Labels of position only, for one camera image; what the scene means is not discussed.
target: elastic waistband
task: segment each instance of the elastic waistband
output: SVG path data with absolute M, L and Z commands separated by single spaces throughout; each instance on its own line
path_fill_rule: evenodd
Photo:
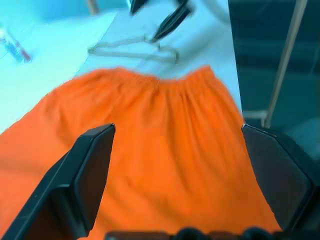
M 125 83 L 127 86 L 154 86 L 159 89 L 166 88 L 185 88 L 185 87 L 201 87 L 212 85 L 219 80 L 215 77 L 210 66 L 203 66 L 195 71 L 192 71 L 185 76 L 179 78 L 161 78 L 152 74 L 142 74 L 123 67 L 112 69 L 98 69 L 95 74 L 101 77 L 110 76 L 118 84 Z

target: orange fabric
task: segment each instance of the orange fabric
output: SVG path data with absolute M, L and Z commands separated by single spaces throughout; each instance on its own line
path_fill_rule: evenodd
M 116 68 L 63 84 L 1 134 L 0 236 L 77 137 L 107 123 L 116 133 L 89 239 L 185 226 L 280 229 L 256 182 L 241 114 L 209 67 L 179 81 Z

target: white table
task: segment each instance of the white table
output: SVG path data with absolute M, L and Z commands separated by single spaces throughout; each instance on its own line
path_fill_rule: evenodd
M 165 17 L 175 10 L 174 1 L 146 6 L 134 17 L 130 17 L 129 9 L 126 9 L 35 27 L 22 42 L 33 56 L 31 63 L 16 64 L 9 55 L 0 59 L 0 133 L 30 111 L 51 90 L 75 75 L 97 68 L 121 66 L 161 78 L 179 78 L 201 66 L 210 65 L 241 110 L 231 25 L 228 17 L 221 17 L 221 14 L 229 14 L 228 1 L 216 1 L 223 9 L 219 11 L 220 15 L 212 14 L 202 1 L 193 1 L 196 9 L 192 17 L 160 41 L 162 45 L 178 49 L 178 64 L 125 57 L 88 57 L 87 54 L 88 47 L 95 45 L 101 37 L 102 42 L 113 42 L 152 35 Z M 133 48 L 138 52 L 150 51 L 144 44 Z
M 210 65 L 215 75 L 228 88 L 241 111 L 228 1 L 215 1 L 216 7 L 219 8 L 218 14 L 213 14 L 204 2 L 206 0 L 192 1 L 191 3 L 195 7 L 192 16 L 185 19 L 174 32 L 160 41 L 161 45 L 178 50 L 180 58 L 178 64 L 127 57 L 90 55 L 77 75 L 97 68 L 121 66 L 135 72 L 153 74 L 160 78 L 179 78 L 201 66 Z M 129 10 L 119 11 L 100 42 L 112 43 L 145 34 L 151 36 L 176 7 L 172 0 L 154 5 L 147 4 L 134 17 L 129 15 Z M 156 52 L 154 48 L 143 43 L 136 43 L 131 47 L 125 46 L 124 49 L 125 52 L 129 50 L 130 53 Z M 118 47 L 116 50 L 121 52 L 122 47 Z

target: clothes hanger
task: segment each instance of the clothes hanger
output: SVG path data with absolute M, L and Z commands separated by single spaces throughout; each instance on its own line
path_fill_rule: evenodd
M 105 50 L 105 49 L 114 49 L 119 46 L 137 44 L 137 43 L 145 43 L 145 44 L 152 45 L 157 48 L 159 53 L 168 52 L 171 54 L 171 57 L 159 56 L 156 54 L 130 53 L 130 52 L 118 52 L 118 51 Z M 138 59 L 155 60 L 155 61 L 174 63 L 174 64 L 177 64 L 179 61 L 179 52 L 175 48 L 168 47 L 168 46 L 161 46 L 159 43 L 153 42 L 152 39 L 148 39 L 145 35 L 141 37 L 124 39 L 124 40 L 119 40 L 115 42 L 100 42 L 100 43 L 97 43 L 95 46 L 90 47 L 88 49 L 88 53 L 96 56 L 102 56 L 102 57 L 138 58 Z

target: small bottle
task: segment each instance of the small bottle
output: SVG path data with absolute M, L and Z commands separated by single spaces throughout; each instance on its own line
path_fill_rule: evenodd
M 27 63 L 31 57 L 22 48 L 20 43 L 0 24 L 0 44 L 10 53 L 18 63 Z

